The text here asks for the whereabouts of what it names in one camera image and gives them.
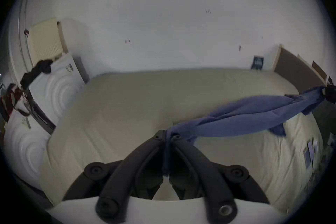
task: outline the wooden headboard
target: wooden headboard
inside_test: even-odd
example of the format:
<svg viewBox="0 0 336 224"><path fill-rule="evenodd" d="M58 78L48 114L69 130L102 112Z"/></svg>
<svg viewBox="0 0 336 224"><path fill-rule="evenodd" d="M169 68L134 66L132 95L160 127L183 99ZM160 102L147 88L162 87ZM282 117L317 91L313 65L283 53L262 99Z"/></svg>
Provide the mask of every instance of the wooden headboard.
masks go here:
<svg viewBox="0 0 336 224"><path fill-rule="evenodd" d="M326 82L305 60L295 56L282 45L279 46L273 71L292 83L299 93L316 86L326 86Z"/></svg>

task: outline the black garment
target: black garment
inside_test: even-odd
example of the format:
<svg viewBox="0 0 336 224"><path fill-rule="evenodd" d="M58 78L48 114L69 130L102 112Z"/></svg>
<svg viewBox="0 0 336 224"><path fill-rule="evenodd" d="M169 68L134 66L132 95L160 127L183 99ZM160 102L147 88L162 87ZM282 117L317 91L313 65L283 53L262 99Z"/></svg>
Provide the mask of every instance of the black garment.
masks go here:
<svg viewBox="0 0 336 224"><path fill-rule="evenodd" d="M26 90L29 85L40 75L40 73L44 74L50 74L51 73L51 67L50 65L53 63L52 60L42 60L39 61L36 66L29 72L25 73L21 80L21 87L23 90Z"/></svg>
<svg viewBox="0 0 336 224"><path fill-rule="evenodd" d="M9 120L9 115L6 111L6 108L2 102L2 98L0 98L0 115L3 118L4 121L8 122Z"/></svg>

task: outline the white wall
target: white wall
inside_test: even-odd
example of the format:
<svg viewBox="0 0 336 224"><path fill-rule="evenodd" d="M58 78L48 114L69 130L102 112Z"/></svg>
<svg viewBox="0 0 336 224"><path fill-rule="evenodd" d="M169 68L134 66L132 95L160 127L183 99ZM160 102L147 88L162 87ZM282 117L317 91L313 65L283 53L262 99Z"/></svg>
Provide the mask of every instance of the white wall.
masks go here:
<svg viewBox="0 0 336 224"><path fill-rule="evenodd" d="M333 28L319 0L27 0L27 29L50 17L90 77L250 68L254 55L270 69L279 43L336 77Z"/></svg>

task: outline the beige mattress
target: beige mattress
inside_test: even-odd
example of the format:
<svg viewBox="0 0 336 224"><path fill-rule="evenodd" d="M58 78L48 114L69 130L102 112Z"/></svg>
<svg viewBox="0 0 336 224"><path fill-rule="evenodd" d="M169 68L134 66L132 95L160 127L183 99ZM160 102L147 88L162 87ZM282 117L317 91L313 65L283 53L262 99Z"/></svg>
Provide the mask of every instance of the beige mattress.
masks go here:
<svg viewBox="0 0 336 224"><path fill-rule="evenodd" d="M41 187L56 205L87 164L124 159L159 129L204 116L243 97L297 93L271 71L195 69L101 75L78 94L48 141ZM313 172L311 165L305 167L303 149L311 139L318 141L320 149L323 143L312 115L299 114L284 127L286 138L263 131L199 138L195 146L213 162L245 166L271 205L285 212ZM316 155L314 168L320 156Z"/></svg>

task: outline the blue cloth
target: blue cloth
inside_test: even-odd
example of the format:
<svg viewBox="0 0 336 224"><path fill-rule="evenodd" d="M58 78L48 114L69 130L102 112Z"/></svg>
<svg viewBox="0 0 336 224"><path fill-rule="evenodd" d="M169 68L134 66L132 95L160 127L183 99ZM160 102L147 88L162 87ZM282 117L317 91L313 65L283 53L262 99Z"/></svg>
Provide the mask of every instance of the blue cloth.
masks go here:
<svg viewBox="0 0 336 224"><path fill-rule="evenodd" d="M206 117L174 125L166 132L164 171L168 172L169 142L173 134L179 134L194 143L198 137L227 137L270 130L278 136L286 136L283 122L302 112L309 114L324 99L322 89L314 87L300 95L253 96L228 103Z"/></svg>

